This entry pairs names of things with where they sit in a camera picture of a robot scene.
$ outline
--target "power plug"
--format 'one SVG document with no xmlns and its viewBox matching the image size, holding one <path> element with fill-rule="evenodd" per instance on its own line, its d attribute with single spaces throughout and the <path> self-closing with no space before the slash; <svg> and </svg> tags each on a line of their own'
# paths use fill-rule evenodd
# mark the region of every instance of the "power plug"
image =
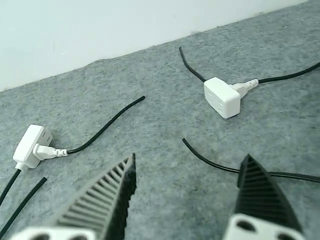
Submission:
<svg viewBox="0 0 320 240">
<path fill-rule="evenodd" d="M 245 83 L 229 85 L 223 80 L 213 77 L 204 82 L 204 97 L 211 107 L 224 119 L 240 113 L 241 98 L 258 85 L 253 79 Z"/>
<path fill-rule="evenodd" d="M 52 138 L 51 132 L 46 127 L 31 124 L 14 151 L 13 160 L 17 162 L 15 168 L 24 171 L 38 166 L 40 159 L 33 154 L 33 150 L 36 144 L 49 146 Z"/>
</svg>

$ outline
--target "black wire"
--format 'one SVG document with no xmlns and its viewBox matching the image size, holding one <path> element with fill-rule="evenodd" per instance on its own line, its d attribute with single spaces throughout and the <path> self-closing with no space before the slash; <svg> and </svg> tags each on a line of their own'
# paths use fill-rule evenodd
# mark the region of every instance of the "black wire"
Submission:
<svg viewBox="0 0 320 240">
<path fill-rule="evenodd" d="M 28 203 L 28 201 L 32 198 L 32 196 L 39 190 L 39 188 L 47 181 L 45 177 L 43 177 L 37 185 L 34 186 L 34 188 L 28 193 L 28 195 L 25 197 L 25 199 L 21 202 L 19 207 L 15 210 L 15 212 L 12 214 L 10 219 L 6 222 L 2 230 L 0 231 L 0 240 L 2 237 L 6 234 L 8 228 L 10 228 L 11 224 L 14 222 L 14 220 L 17 218 L 21 210 L 24 208 L 24 206 Z"/>
<path fill-rule="evenodd" d="M 309 68 L 307 68 L 305 70 L 302 70 L 302 71 L 299 71 L 299 72 L 296 72 L 296 73 L 293 73 L 293 74 L 260 79 L 259 80 L 259 84 L 295 78 L 295 77 L 301 76 L 303 74 L 309 73 L 309 72 L 311 72 L 312 70 L 314 70 L 314 69 L 316 69 L 318 67 L 320 67 L 320 62 L 318 62 L 317 64 L 315 64 L 315 65 L 313 65 L 313 66 L 311 66 L 311 67 L 309 67 Z"/>
<path fill-rule="evenodd" d="M 130 103 L 129 105 L 127 105 L 125 108 L 123 108 L 120 112 L 118 112 L 110 121 L 108 121 L 106 123 L 106 125 L 103 126 L 103 128 L 101 128 L 92 138 L 89 139 L 89 141 L 87 141 L 85 144 L 83 144 L 82 146 L 73 149 L 73 150 L 68 150 L 66 151 L 67 154 L 75 154 L 77 152 L 80 152 L 81 150 L 87 148 L 90 144 L 92 144 L 115 120 L 117 120 L 117 118 L 119 118 L 125 111 L 127 111 L 129 108 L 131 108 L 132 106 L 136 105 L 137 103 L 141 102 L 142 100 L 144 100 L 146 98 L 146 96 L 142 96 L 139 99 L 133 101 L 132 103 Z"/>
<path fill-rule="evenodd" d="M 183 61 L 184 65 L 185 65 L 185 67 L 186 67 L 191 73 L 193 73 L 198 79 L 200 79 L 202 82 L 205 82 L 206 79 L 205 79 L 203 76 L 201 76 L 196 70 L 194 70 L 192 67 L 189 66 L 189 64 L 188 64 L 187 61 L 186 61 L 185 55 L 184 55 L 184 53 L 182 52 L 182 48 L 181 48 L 181 47 L 179 47 L 179 52 L 180 52 L 180 55 L 181 55 L 181 58 L 182 58 L 182 61 Z"/>
<path fill-rule="evenodd" d="M 230 168 L 226 166 L 222 166 L 220 164 L 214 163 L 208 159 L 206 159 L 204 156 L 201 156 L 193 147 L 187 142 L 185 138 L 182 139 L 183 143 L 186 145 L 186 147 L 201 161 L 205 162 L 206 164 L 209 164 L 210 166 L 213 166 L 217 169 L 221 169 L 227 172 L 231 173 L 239 173 L 238 169 Z M 298 179 L 298 180 L 305 180 L 315 183 L 320 183 L 320 177 L 319 176 L 312 176 L 312 175 L 305 175 L 305 174 L 299 174 L 299 173 L 290 173 L 290 172 L 279 172 L 279 171 L 270 171 L 269 174 L 274 177 L 279 178 L 290 178 L 290 179 Z"/>
<path fill-rule="evenodd" d="M 11 177 L 10 181 L 8 182 L 8 184 L 5 186 L 1 196 L 0 196 L 0 206 L 2 204 L 2 202 L 4 201 L 6 195 L 8 194 L 11 186 L 14 184 L 15 180 L 17 179 L 17 177 L 19 176 L 19 174 L 21 173 L 20 169 L 17 169 L 15 171 L 15 173 L 13 174 L 13 176 Z"/>
</svg>

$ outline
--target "power cord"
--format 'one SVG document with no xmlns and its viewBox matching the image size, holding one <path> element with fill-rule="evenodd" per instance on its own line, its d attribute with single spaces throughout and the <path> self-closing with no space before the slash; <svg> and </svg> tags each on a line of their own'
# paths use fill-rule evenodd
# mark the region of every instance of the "power cord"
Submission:
<svg viewBox="0 0 320 240">
<path fill-rule="evenodd" d="M 16 181 L 17 177 L 19 176 L 19 174 L 21 173 L 20 169 L 17 169 L 15 171 L 15 173 L 13 174 L 13 176 L 11 177 L 10 181 L 8 182 L 8 184 L 5 186 L 1 196 L 0 196 L 0 206 L 2 204 L 2 202 L 4 201 L 5 197 L 7 196 L 11 186 L 14 184 L 14 182 Z"/>
<path fill-rule="evenodd" d="M 258 80 L 259 81 L 259 84 L 263 84 L 263 83 L 268 83 L 268 82 L 274 82 L 274 81 L 280 81 L 280 80 L 285 80 L 285 79 L 292 79 L 292 78 L 295 78 L 295 77 L 298 77 L 298 76 L 301 76 L 303 74 L 306 74 L 306 73 L 309 73 L 311 72 L 312 70 L 315 70 L 316 68 L 320 67 L 320 62 L 318 62 L 317 64 L 305 69 L 305 70 L 302 70 L 302 71 L 298 71 L 296 73 L 292 73 L 292 74 L 289 74 L 289 75 L 285 75 L 285 76 L 276 76 L 276 77 L 270 77 L 270 78 L 265 78 L 265 79 L 260 79 Z"/>
<path fill-rule="evenodd" d="M 180 56 L 182 58 L 182 61 L 185 65 L 185 67 L 191 72 L 193 73 L 197 78 L 199 78 L 202 82 L 205 82 L 206 79 L 200 75 L 200 73 L 198 73 L 196 70 L 194 70 L 186 61 L 186 58 L 185 58 L 185 55 L 182 51 L 182 48 L 179 47 L 179 52 L 180 52 Z M 258 83 L 259 84 L 263 84 L 263 83 L 268 83 L 268 82 L 275 82 L 275 81 L 280 81 L 280 80 L 286 80 L 286 79 L 292 79 L 292 78 L 295 78 L 295 77 L 298 77 L 298 76 L 301 76 L 303 74 L 306 74 L 306 73 L 309 73 L 311 72 L 312 70 L 315 70 L 316 68 L 320 67 L 320 62 L 318 62 L 317 64 L 311 66 L 311 67 L 308 67 L 307 69 L 305 70 L 302 70 L 302 71 L 298 71 L 296 73 L 292 73 L 292 74 L 289 74 L 289 75 L 284 75 L 284 76 L 276 76 L 276 77 L 269 77 L 269 78 L 264 78 L 264 79 L 259 79 L 258 80 Z"/>
<path fill-rule="evenodd" d="M 182 61 L 185 65 L 185 67 L 191 72 L 193 73 L 198 79 L 200 79 L 202 82 L 205 82 L 206 79 L 200 75 L 200 73 L 198 73 L 196 70 L 194 70 L 192 67 L 190 67 L 190 65 L 187 63 L 184 52 L 182 51 L 182 48 L 179 47 L 179 52 L 180 52 L 180 56 L 182 58 Z"/>
<path fill-rule="evenodd" d="M 2 230 L 0 231 L 0 240 L 3 238 L 3 236 L 6 234 L 8 228 L 10 228 L 11 224 L 14 222 L 14 220 L 17 218 L 21 210 L 25 207 L 25 205 L 28 203 L 28 201 L 35 195 L 35 193 L 41 188 L 41 186 L 47 181 L 45 177 L 43 177 L 35 186 L 34 188 L 28 193 L 28 195 L 25 197 L 25 199 L 21 202 L 21 204 L 18 206 L 18 208 L 14 211 L 10 219 L 6 222 Z"/>
<path fill-rule="evenodd" d="M 206 159 L 204 156 L 200 155 L 188 142 L 185 138 L 182 139 L 183 143 L 186 145 L 186 147 L 201 161 L 205 162 L 206 164 L 209 164 L 210 166 L 213 166 L 217 169 L 221 169 L 230 173 L 239 173 L 239 169 L 231 168 L 227 166 L 223 166 L 217 163 L 214 163 L 208 159 Z M 290 173 L 290 172 L 279 172 L 279 171 L 270 171 L 269 172 L 271 176 L 279 177 L 279 178 L 290 178 L 290 179 L 298 179 L 298 180 L 305 180 L 309 182 L 315 182 L 320 183 L 320 177 L 319 176 L 312 176 L 312 175 L 305 175 L 300 173 Z"/>
<path fill-rule="evenodd" d="M 113 118 L 111 118 L 110 121 L 108 121 L 106 123 L 106 125 L 103 126 L 103 128 L 101 128 L 92 138 L 89 139 L 89 141 L 87 141 L 85 144 L 83 144 L 82 146 L 72 149 L 72 150 L 67 150 L 66 153 L 68 155 L 70 154 L 75 154 L 77 152 L 80 152 L 81 150 L 87 148 L 89 145 L 91 145 L 111 124 L 114 123 L 114 121 L 117 120 L 117 118 L 119 118 L 125 111 L 127 111 L 129 108 L 131 108 L 132 106 L 136 105 L 137 103 L 141 102 L 142 100 L 144 100 L 146 98 L 146 96 L 142 96 L 140 98 L 138 98 L 137 100 L 133 101 L 132 103 L 130 103 L 129 105 L 127 105 L 126 107 L 124 107 L 121 111 L 119 111 Z"/>
</svg>

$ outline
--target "gray carpet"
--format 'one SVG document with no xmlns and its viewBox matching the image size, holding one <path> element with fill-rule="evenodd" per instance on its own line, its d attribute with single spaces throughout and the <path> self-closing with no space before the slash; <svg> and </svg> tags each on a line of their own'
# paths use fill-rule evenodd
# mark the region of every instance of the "gray carpet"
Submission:
<svg viewBox="0 0 320 240">
<path fill-rule="evenodd" d="M 241 112 L 222 119 L 203 84 L 183 65 L 178 47 L 206 79 L 233 84 L 275 77 L 320 60 L 320 1 L 197 33 L 0 93 L 0 190 L 14 173 L 12 155 L 29 124 L 52 131 L 52 145 L 86 142 L 120 109 L 146 95 L 78 154 L 23 172 L 0 208 L 0 226 L 31 188 L 48 181 L 5 238 L 41 225 L 90 178 L 136 153 L 137 190 L 126 240 L 220 240 L 237 198 L 237 175 L 199 161 L 238 168 L 250 153 L 269 171 L 320 175 L 320 69 L 265 83 L 244 97 Z M 319 239 L 320 187 L 277 178 L 308 240 Z"/>
</svg>

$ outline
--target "white power strip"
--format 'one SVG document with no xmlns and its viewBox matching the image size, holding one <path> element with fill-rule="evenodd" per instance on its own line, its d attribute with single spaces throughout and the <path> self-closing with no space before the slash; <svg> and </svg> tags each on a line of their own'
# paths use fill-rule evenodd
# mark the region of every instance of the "white power strip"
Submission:
<svg viewBox="0 0 320 240">
<path fill-rule="evenodd" d="M 55 149 L 49 146 L 52 139 L 49 129 L 31 124 L 14 151 L 15 168 L 21 171 L 34 169 L 44 159 L 67 156 L 66 149 Z"/>
<path fill-rule="evenodd" d="M 15 168 L 24 171 L 38 166 L 40 159 L 33 154 L 35 145 L 49 146 L 52 138 L 52 134 L 47 128 L 31 124 L 14 151 L 13 160 L 17 162 Z"/>
<path fill-rule="evenodd" d="M 245 83 L 229 85 L 217 77 L 203 83 L 204 97 L 211 107 L 224 119 L 240 113 L 241 99 L 247 92 L 258 85 L 254 79 Z"/>
</svg>

